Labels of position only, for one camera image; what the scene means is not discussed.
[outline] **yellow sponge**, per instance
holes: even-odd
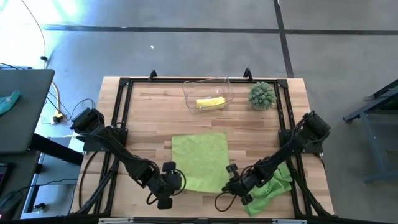
[[[203,110],[223,109],[225,102],[226,100],[222,96],[212,99],[197,99],[197,109],[203,109]]]

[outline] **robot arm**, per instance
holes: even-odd
[[[148,186],[156,197],[159,209],[170,209],[176,190],[181,188],[182,178],[180,172],[175,170],[174,162],[163,164],[160,173],[159,167],[153,161],[143,159],[131,154],[119,141],[118,128],[104,126],[104,116],[96,109],[86,109],[72,120],[70,129],[80,134],[77,138],[85,141],[93,139],[98,141],[110,153],[114,154],[126,167],[129,176],[142,188]]]
[[[241,197],[243,205],[251,203],[253,199],[249,192],[254,186],[262,187],[270,181],[279,164],[291,156],[301,153],[309,144],[321,144],[329,135],[329,130],[329,125],[314,111],[305,114],[291,131],[290,140],[275,154],[246,167],[241,175],[237,173],[238,167],[236,164],[227,166],[227,171],[233,176],[222,188],[222,191]]]

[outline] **succulent plant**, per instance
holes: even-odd
[[[268,83],[257,82],[250,89],[249,102],[256,110],[268,110],[276,102],[275,91]]]

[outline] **green cloth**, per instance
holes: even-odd
[[[187,190],[220,193],[229,181],[225,133],[173,136],[172,160],[187,178]]]
[[[292,178],[286,163],[279,164],[278,169],[274,172],[274,176],[270,181],[268,181],[268,183],[261,188],[254,187],[250,191],[250,194],[253,197],[253,202],[246,205],[244,210],[251,217],[262,212],[266,209],[272,198],[286,191],[292,190],[292,186],[290,185],[291,181]]]

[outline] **clear plastic container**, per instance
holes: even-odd
[[[185,102],[192,114],[225,110],[234,98],[228,77],[216,77],[182,84]]]

